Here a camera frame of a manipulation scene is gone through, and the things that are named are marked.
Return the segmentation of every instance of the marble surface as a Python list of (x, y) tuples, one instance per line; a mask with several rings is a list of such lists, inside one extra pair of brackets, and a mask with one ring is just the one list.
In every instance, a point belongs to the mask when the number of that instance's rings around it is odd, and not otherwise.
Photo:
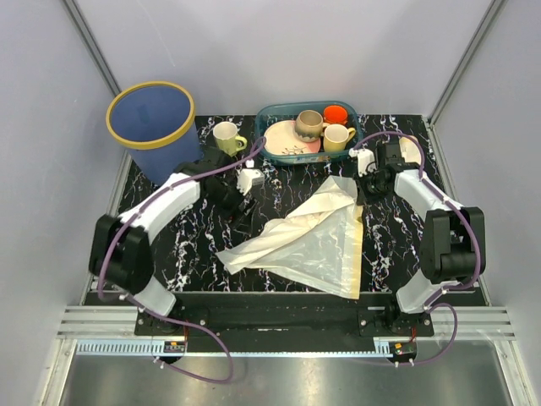
[[(223, 120), (234, 122), (239, 133), (251, 140), (253, 116), (197, 117), (202, 143), (214, 145), (211, 130)], [(429, 137), (421, 116), (361, 115), (364, 134), (381, 130), (415, 135), (427, 158), (425, 171), (443, 188)], [(265, 185), (255, 191), (257, 209), (242, 227), (231, 229), (204, 199), (192, 211), (181, 213), (169, 223), (152, 245), (156, 276), (174, 292), (309, 292), (311, 288), (263, 270), (247, 269), (232, 276), (214, 253), (259, 235), (272, 218), (284, 217), (306, 201), (329, 175), (352, 177), (356, 162), (315, 163), (278, 167), (258, 158), (256, 166), (265, 173)], [(132, 163), (119, 211), (137, 205), (156, 187)], [(397, 196), (366, 206), (361, 291), (396, 291), (419, 267), (418, 248), (423, 226), (411, 207)]]

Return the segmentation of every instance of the metal frame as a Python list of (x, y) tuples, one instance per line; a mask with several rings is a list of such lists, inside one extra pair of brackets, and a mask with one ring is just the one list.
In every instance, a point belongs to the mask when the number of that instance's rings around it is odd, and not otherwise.
[(489, 32), (490, 27), (492, 27), (492, 24), (495, 22), (496, 18), (500, 14), (500, 11), (503, 9), (506, 3), (507, 0), (492, 0), (492, 2), (490, 3), (487, 11), (481, 19), (481, 22), (475, 30), (472, 39), (470, 40), (469, 44), (467, 44), (466, 51), (464, 51), (464, 53), (462, 54), (460, 62), (456, 66), (453, 75), (449, 79), (449, 82), (447, 82), (447, 85), (443, 93), (441, 94), (440, 99), (436, 103), (436, 106), (432, 113), (429, 115), (429, 121), (432, 124), (438, 121), (438, 118), (443, 112), (447, 102), (455, 91), (458, 82), (464, 75), (464, 72), (466, 71), (470, 62), (472, 62), (473, 56), (479, 49), (479, 46)]
[[(524, 370), (516, 345), (516, 338), (503, 307), (457, 307), (457, 340), (489, 340), (494, 343), (507, 388), (515, 405), (537, 405), (531, 384)], [(76, 354), (149, 356), (149, 346), (159, 347), (162, 340), (184, 343), (184, 337), (136, 337), (133, 333), (138, 310), (128, 306), (70, 306), (53, 346), (48, 363), (49, 374), (40, 403), (58, 406), (68, 377), (69, 366)], [(433, 312), (434, 336), (420, 337), (419, 341), (445, 341), (452, 331), (452, 315), (445, 310)], [(388, 356), (389, 342), (395, 337), (374, 339), (375, 354), (359, 353), (250, 353), (234, 354), (238, 357), (304, 357), (304, 358), (382, 358)], [(154, 356), (160, 353), (150, 352)], [(188, 353), (187, 356), (216, 357), (223, 354)]]
[[(76, 0), (61, 0), (66, 8), (74, 26), (78, 30), (82, 41), (87, 47), (96, 67), (100, 71), (104, 81), (106, 82), (111, 93), (115, 96), (120, 92), (112, 71), (107, 65), (106, 59), (103, 57), (100, 48), (98, 47), (91, 30), (81, 13)], [(462, 75), (467, 66), (470, 64), (473, 55), (478, 50), (479, 45), (485, 38), (490, 26), (494, 23), (501, 9), (505, 5), (506, 0), (493, 0), (489, 5), (485, 16), (480, 22), (472, 40), (462, 55), (461, 61), (451, 76), (445, 91), (440, 97), (434, 111), (430, 114), (429, 119), (425, 120), (425, 125), (432, 141), (436, 161), (438, 162), (440, 173), (444, 179), (445, 189), (451, 198), (456, 198), (455, 188), (452, 183), (449, 169), (447, 167), (445, 157), (441, 150), (440, 142), (434, 131), (434, 123), (440, 117), (446, 103), (449, 101), (453, 91), (456, 89)], [(109, 201), (107, 212), (115, 213), (118, 203), (123, 193), (125, 179), (128, 175), (128, 170), (131, 160), (127, 154), (124, 155), (121, 167), (119, 169), (115, 189)], [(88, 291), (92, 282), (89, 278), (87, 289)], [(481, 278), (485, 298), (488, 303), (489, 296), (484, 280)], [(458, 340), (473, 340), (473, 339), (488, 339), (495, 344), (500, 365), (505, 376), (508, 390), (510, 392), (514, 404), (536, 405), (536, 399), (531, 389), (531, 384), (527, 378), (514, 332), (509, 322), (509, 317), (505, 308), (500, 307), (457, 307), (459, 315), (458, 323)], [(68, 307), (64, 314), (63, 322), (60, 326), (57, 339), (52, 346), (52, 354), (47, 362), (47, 374), (44, 376), (44, 390), (40, 397), (39, 404), (45, 406), (58, 406), (60, 404), (63, 389), (68, 377), (69, 367), (75, 354), (81, 351), (86, 351), (89, 347), (82, 344), (105, 343), (106, 346), (93, 347), (100, 349), (103, 354), (124, 354), (134, 356), (145, 353), (148, 349), (143, 344), (153, 345), (165, 337), (136, 337), (134, 336), (135, 322), (137, 320), (137, 310), (133, 307), (119, 306), (74, 306)], [(444, 310), (435, 310), (433, 313), (434, 337), (420, 338), (419, 340), (441, 340), (448, 339), (451, 334), (452, 321), (451, 315)], [(184, 337), (167, 337), (167, 339), (177, 339), (183, 343)], [(386, 345), (388, 342), (395, 340), (393, 337), (379, 337), (374, 342), (379, 348), (384, 349), (385, 356)], [(130, 348), (129, 351), (122, 351), (123, 343), (142, 343), (138, 348)], [(114, 344), (119, 344), (118, 347), (107, 347)], [(269, 354), (254, 354), (254, 356), (269, 356)], [(323, 354), (305, 354), (307, 356), (324, 356)], [(299, 354), (283, 354), (282, 356), (299, 356)], [(326, 356), (340, 356), (340, 354), (327, 354)], [(352, 354), (342, 354), (342, 356), (352, 356)]]

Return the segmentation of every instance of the plate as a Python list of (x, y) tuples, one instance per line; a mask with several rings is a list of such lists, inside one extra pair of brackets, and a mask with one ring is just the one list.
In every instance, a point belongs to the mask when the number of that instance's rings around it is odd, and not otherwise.
[(314, 142), (304, 142), (295, 135), (295, 121), (285, 120), (272, 124), (265, 131), (267, 142), (265, 149), (274, 155), (315, 154), (320, 151), (321, 139)]

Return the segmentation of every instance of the teal tray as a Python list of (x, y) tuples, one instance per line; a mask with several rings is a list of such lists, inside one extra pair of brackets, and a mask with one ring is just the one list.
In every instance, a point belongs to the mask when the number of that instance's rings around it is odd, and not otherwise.
[(265, 107), (255, 117), (255, 138), (265, 135), (265, 131), (274, 123), (283, 120), (294, 120), (304, 110), (315, 110), (323, 115), (323, 110), (330, 105), (342, 106), (347, 110), (347, 127), (354, 127), (357, 130), (355, 136), (347, 143), (344, 151), (318, 152), (315, 154), (301, 155), (275, 155), (269, 153), (265, 148), (261, 155), (267, 158), (273, 165), (303, 165), (314, 162), (337, 162), (349, 157), (348, 150), (357, 144), (364, 135), (358, 124), (357, 112), (346, 103), (341, 101), (304, 101), (302, 103), (275, 104)]

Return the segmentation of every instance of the green mug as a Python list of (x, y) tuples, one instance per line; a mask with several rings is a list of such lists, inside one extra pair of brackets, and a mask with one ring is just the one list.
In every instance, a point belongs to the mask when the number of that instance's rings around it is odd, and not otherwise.
[(216, 146), (229, 156), (234, 156), (237, 152), (246, 148), (248, 141), (238, 135), (237, 125), (224, 121), (217, 124), (212, 130)]

